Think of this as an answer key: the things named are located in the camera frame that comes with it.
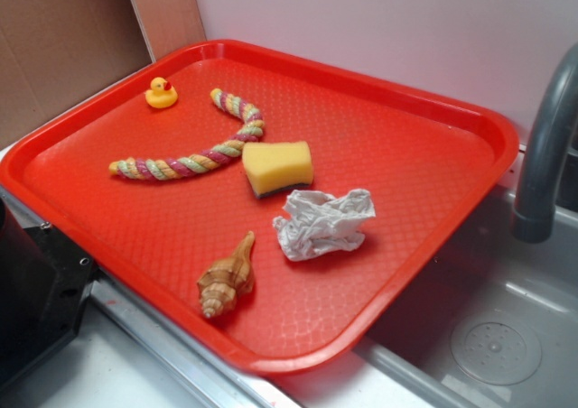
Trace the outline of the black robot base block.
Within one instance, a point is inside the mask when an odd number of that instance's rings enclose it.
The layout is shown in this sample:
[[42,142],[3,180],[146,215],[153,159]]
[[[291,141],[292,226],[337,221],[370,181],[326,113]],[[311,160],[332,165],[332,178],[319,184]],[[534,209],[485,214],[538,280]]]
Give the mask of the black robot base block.
[[58,228],[22,227],[1,202],[1,387],[70,343],[94,260]]

